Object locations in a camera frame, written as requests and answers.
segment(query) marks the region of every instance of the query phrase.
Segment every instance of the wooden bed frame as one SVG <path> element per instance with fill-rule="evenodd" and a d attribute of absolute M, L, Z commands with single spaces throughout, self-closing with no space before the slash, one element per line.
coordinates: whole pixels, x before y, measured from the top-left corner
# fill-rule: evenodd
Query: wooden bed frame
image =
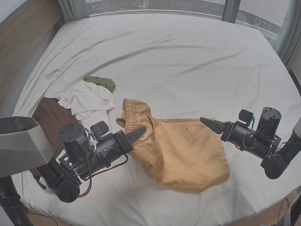
<path fill-rule="evenodd" d="M 57 0 L 28 0 L 0 24 L 0 108 L 18 70 L 61 17 Z"/>

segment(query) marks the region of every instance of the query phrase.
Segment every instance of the curtain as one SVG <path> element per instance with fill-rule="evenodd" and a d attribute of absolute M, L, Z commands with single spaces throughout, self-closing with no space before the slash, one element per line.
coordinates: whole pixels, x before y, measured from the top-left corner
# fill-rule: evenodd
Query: curtain
<path fill-rule="evenodd" d="M 62 10 L 63 23 L 89 17 L 89 11 L 85 0 L 58 0 Z"/>
<path fill-rule="evenodd" d="M 274 50 L 289 70 L 292 66 L 301 66 L 301 0 L 290 0 L 290 5 Z"/>

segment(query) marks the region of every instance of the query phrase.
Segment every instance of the mattress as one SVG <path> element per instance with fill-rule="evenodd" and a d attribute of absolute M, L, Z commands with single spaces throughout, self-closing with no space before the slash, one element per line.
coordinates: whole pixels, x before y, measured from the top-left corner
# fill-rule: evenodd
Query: mattress
<path fill-rule="evenodd" d="M 278 109 L 277 135 L 288 140 L 301 99 L 268 41 L 255 29 L 199 17 L 132 14 L 65 24 L 32 71 L 14 115 L 31 116 L 43 96 L 73 88 L 85 75 L 111 78 L 115 108 L 124 98 L 146 102 L 154 118 L 215 117 L 236 121 L 241 109 L 259 118 Z M 225 183 L 203 192 L 152 180 L 144 164 L 125 165 L 93 178 L 91 192 L 72 203 L 43 190 L 29 171 L 13 176 L 25 206 L 72 225 L 228 225 L 261 213 L 301 185 L 301 155 L 280 178 L 268 179 L 261 160 L 223 143 L 230 168 Z M 122 162 L 119 158 L 115 164 Z M 81 192 L 88 181 L 81 185 Z"/>

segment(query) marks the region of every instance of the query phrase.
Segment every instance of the wooden floor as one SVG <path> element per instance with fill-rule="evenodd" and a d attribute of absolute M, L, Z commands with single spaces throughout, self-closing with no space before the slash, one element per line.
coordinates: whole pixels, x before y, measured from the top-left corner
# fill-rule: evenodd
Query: wooden floor
<path fill-rule="evenodd" d="M 300 193 L 301 193 L 301 191 L 292 192 L 287 197 L 288 202 L 290 204 L 292 201 L 294 202 L 298 198 Z M 260 225 L 269 225 L 270 226 L 270 225 L 276 224 L 279 209 L 280 209 L 280 217 L 279 218 L 281 218 L 286 213 L 286 210 L 288 209 L 288 206 L 289 206 L 288 202 L 286 200 L 284 200 L 281 209 L 280 209 L 280 205 L 282 202 L 279 202 L 276 205 L 274 205 L 273 207 L 270 207 L 269 209 L 267 209 L 266 211 L 264 211 L 263 213 L 255 216 L 255 217 L 240 221 L 238 223 L 235 223 L 235 224 L 232 224 L 229 226 L 260 226 Z M 53 219 L 47 218 L 44 216 L 34 215 L 34 214 L 30 213 L 30 212 L 33 212 L 33 213 L 41 214 L 40 212 L 30 210 L 30 209 L 28 211 L 29 211 L 29 216 L 35 226 L 56 226 L 56 223 L 54 222 Z M 70 226 L 69 224 L 61 223 L 58 220 L 57 220 L 57 223 L 58 223 L 58 226 Z M 299 220 L 296 223 L 296 226 L 301 226 L 301 220 Z"/>

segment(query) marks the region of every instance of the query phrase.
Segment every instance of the brown garment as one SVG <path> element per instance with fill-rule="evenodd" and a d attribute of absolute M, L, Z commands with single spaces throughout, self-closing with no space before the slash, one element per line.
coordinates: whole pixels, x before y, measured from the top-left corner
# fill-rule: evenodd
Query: brown garment
<path fill-rule="evenodd" d="M 63 146 L 58 139 L 59 129 L 66 124 L 76 123 L 75 115 L 71 114 L 70 109 L 65 109 L 60 106 L 56 101 L 43 97 L 40 100 L 32 117 L 41 126 L 47 140 L 49 141 L 52 149 L 55 152 L 55 158 L 62 152 Z M 34 179 L 39 185 L 45 189 L 40 183 L 40 175 L 36 169 L 30 170 Z"/>
<path fill-rule="evenodd" d="M 154 119 L 150 107 L 124 99 L 116 119 L 125 133 L 145 126 L 130 155 L 145 163 L 150 176 L 168 186 L 203 191 L 229 178 L 229 166 L 219 135 L 193 119 Z"/>

